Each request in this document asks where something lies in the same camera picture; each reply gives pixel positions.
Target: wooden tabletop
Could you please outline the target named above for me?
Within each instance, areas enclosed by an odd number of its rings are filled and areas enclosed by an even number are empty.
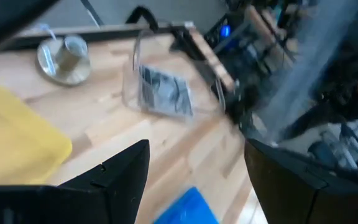
[[[195,29],[191,33],[231,89],[230,76],[203,37]],[[157,40],[169,54],[173,36],[163,34]],[[137,223],[151,223],[191,186],[198,188],[220,222],[242,223],[242,217],[252,223],[254,212],[250,210],[261,213],[261,209],[257,199],[249,198],[252,185],[244,162],[242,134],[224,115],[188,124],[125,107],[121,100],[122,68],[133,47],[134,39],[90,44],[91,76],[73,88],[42,78],[33,50],[0,53],[0,84],[72,140],[72,154],[48,184],[70,180],[135,142],[149,139],[149,176]],[[175,57],[170,60],[174,65]],[[247,201],[251,202],[249,207],[245,206]]]

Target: blue object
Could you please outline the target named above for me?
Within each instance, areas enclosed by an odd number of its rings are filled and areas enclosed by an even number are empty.
[[[221,36],[222,37],[229,37],[231,33],[231,28],[229,25],[223,25],[221,29]]]
[[[218,224],[197,188],[192,187],[155,221],[155,224]]]

